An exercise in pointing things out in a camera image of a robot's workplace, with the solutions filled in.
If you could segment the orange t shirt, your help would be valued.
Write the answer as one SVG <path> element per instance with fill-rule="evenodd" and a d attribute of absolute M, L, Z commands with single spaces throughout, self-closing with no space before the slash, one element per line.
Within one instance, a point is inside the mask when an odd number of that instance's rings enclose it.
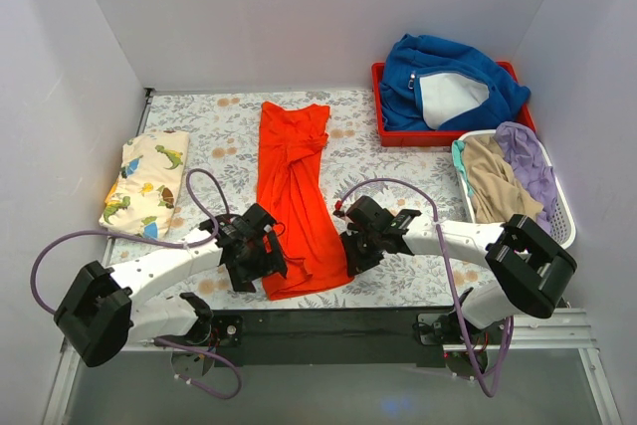
<path fill-rule="evenodd" d="M 263 279 L 269 300 L 324 292 L 352 281 L 346 257 L 319 188 L 328 106 L 288 110 L 262 104 L 257 202 L 285 226 L 279 237 L 287 274 Z"/>

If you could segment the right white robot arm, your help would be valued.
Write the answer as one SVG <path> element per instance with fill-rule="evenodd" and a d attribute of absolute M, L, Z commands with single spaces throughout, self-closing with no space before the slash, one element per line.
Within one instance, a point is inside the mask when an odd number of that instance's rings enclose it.
<path fill-rule="evenodd" d="M 452 335 L 466 343 L 511 316 L 550 318 L 577 269 L 572 256 L 525 215 L 505 223 L 440 221 L 419 210 L 392 214 L 369 196 L 348 208 L 337 203 L 334 214 L 347 223 L 340 240 L 351 277 L 387 254 L 440 256 L 489 268 L 494 280 L 463 293 L 450 318 Z"/>

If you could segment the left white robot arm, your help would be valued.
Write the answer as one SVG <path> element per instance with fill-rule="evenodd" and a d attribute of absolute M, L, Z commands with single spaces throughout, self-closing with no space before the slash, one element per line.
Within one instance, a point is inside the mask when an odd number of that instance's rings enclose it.
<path fill-rule="evenodd" d="M 285 276 L 279 223 L 259 204 L 241 216 L 219 215 L 202 222 L 180 242 L 138 259 L 80 269 L 54 313 L 54 322 L 84 365 L 96 367 L 127 344 L 159 337 L 201 346 L 215 332 L 214 313 L 194 293 L 155 297 L 204 271 L 223 267 L 231 285 L 251 292 L 254 281 Z"/>

